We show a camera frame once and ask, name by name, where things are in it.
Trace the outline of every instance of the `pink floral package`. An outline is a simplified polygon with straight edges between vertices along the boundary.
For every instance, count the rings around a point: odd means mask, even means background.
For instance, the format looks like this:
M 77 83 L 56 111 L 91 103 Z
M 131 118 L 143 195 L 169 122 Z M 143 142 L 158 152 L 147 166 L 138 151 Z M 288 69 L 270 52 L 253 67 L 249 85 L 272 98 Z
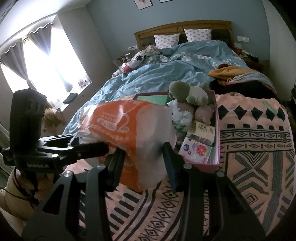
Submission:
M 212 148 L 210 146 L 186 137 L 179 151 L 179 155 L 184 158 L 186 163 L 206 164 L 211 150 Z

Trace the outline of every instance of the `red flower print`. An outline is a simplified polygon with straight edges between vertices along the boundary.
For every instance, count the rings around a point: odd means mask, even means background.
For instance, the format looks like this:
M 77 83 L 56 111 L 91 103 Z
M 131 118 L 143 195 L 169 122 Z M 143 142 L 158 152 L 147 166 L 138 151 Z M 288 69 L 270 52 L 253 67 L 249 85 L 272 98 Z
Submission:
M 196 148 L 196 153 L 199 156 L 204 156 L 207 153 L 207 148 L 205 146 L 199 145 Z

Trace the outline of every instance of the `wooden headboard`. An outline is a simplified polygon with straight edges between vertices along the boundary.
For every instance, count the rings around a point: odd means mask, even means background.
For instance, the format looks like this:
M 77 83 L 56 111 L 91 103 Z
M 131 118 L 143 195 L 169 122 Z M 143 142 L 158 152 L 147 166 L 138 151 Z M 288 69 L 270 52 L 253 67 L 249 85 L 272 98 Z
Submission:
M 155 45 L 154 35 L 180 34 L 179 44 L 186 43 L 184 29 L 212 29 L 212 40 L 224 41 L 231 49 L 234 48 L 231 21 L 222 20 L 196 20 L 179 23 L 170 23 L 154 28 L 149 28 L 135 33 L 140 50 L 148 45 Z

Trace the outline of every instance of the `ceiling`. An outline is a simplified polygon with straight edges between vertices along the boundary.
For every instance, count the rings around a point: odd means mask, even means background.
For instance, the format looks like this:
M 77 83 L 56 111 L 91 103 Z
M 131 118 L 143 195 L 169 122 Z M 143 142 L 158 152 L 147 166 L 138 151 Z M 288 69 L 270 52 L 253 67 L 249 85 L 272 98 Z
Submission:
M 22 28 L 41 18 L 59 11 L 83 7 L 90 1 L 91 0 L 18 0 L 0 24 L 0 45 Z

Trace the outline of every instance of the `window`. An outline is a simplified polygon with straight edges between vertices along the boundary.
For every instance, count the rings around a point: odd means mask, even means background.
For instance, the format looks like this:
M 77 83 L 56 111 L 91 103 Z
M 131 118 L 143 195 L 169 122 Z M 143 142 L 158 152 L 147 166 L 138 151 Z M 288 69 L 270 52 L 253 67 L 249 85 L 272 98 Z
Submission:
M 63 101 L 69 94 L 62 79 L 72 84 L 72 93 L 81 92 L 81 87 L 78 85 L 79 80 L 86 80 L 86 83 L 90 83 L 63 30 L 52 28 L 50 56 L 28 39 L 23 42 L 23 46 L 28 78 L 38 92 L 46 95 L 47 101 L 53 106 Z M 1 68 L 12 92 L 28 88 L 26 81 L 8 67 L 1 64 Z

